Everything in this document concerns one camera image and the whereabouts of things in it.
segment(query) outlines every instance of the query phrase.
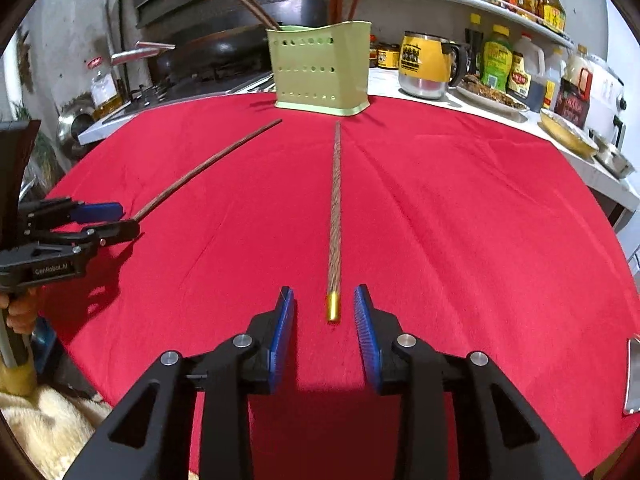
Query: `table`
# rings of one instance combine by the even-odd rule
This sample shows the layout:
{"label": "table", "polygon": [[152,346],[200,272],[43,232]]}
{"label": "table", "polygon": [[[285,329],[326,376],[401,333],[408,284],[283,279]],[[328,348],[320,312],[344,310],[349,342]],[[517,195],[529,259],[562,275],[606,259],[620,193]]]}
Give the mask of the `table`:
{"label": "table", "polygon": [[622,417],[625,341],[640,326],[635,285],[558,149],[410,100],[372,96],[341,119],[343,319],[329,326],[335,118],[273,99],[144,112],[54,190],[133,213],[210,154],[284,119],[149,215],[142,238],[48,290],[47,317],[107,401],[163,351],[209,351],[244,330],[289,285],[298,319],[282,390],[250,401],[257,479],[391,478],[398,400],[366,389],[350,305],[367,283],[378,306],[437,350],[490,354],[582,473],[635,430],[637,418]]}

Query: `finger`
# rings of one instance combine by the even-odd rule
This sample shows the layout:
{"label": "finger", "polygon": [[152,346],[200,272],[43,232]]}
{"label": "finger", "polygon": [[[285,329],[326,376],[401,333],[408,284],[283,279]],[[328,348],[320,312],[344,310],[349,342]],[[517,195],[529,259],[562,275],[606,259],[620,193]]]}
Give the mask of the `finger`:
{"label": "finger", "polygon": [[17,334],[29,335],[36,328],[35,324],[24,324],[18,326],[12,326],[12,330],[14,330]]}
{"label": "finger", "polygon": [[6,320],[6,323],[10,327],[33,324],[35,323],[37,317],[38,314],[36,312],[27,312],[25,314],[19,314],[18,316],[13,316],[12,314],[10,314]]}
{"label": "finger", "polygon": [[32,296],[23,296],[15,301],[12,301],[9,306],[9,314],[11,316],[20,316],[20,314],[26,314],[27,312],[37,312],[38,303]]}

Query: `yellow bottle cap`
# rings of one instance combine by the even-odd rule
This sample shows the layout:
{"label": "yellow bottle cap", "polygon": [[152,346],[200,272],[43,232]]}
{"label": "yellow bottle cap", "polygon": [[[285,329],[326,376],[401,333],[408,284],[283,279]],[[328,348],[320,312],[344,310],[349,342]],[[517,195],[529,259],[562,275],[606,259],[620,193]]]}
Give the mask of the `yellow bottle cap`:
{"label": "yellow bottle cap", "polygon": [[504,36],[510,35],[509,29],[501,25],[494,25],[494,32],[497,32],[498,34],[503,34]]}

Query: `kitchen counter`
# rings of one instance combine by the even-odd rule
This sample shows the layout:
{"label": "kitchen counter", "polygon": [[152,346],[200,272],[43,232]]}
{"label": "kitchen counter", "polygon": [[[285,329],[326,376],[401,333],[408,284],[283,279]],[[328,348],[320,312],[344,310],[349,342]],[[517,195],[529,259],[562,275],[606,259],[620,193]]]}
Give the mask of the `kitchen counter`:
{"label": "kitchen counter", "polygon": [[538,126],[540,114],[535,112],[509,116],[496,114],[472,105],[455,90],[449,91],[447,95],[439,101],[427,101],[425,99],[412,97],[400,88],[398,84],[398,71],[384,70],[382,68],[369,70],[369,95],[407,99],[429,106],[457,110],[466,114],[484,117],[497,123],[506,124],[507,126],[512,126],[540,139],[548,140],[564,155],[566,160],[569,161],[574,170],[580,175],[583,182],[591,189],[602,193],[630,211],[635,211],[640,205],[640,195],[638,195],[638,192],[628,181],[615,179],[615,177],[605,170],[594,158],[584,160],[565,148],[562,144],[553,140]]}

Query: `rice cooker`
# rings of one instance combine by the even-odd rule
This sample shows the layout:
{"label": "rice cooker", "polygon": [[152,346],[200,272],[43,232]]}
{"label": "rice cooker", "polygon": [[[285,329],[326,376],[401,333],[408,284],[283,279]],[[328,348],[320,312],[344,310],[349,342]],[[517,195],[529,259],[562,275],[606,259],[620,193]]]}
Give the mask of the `rice cooker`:
{"label": "rice cooker", "polygon": [[584,129],[593,129],[607,142],[613,142],[618,129],[623,127],[620,120],[615,119],[626,109],[624,83],[601,57],[589,54],[588,59],[593,66],[593,83]]}

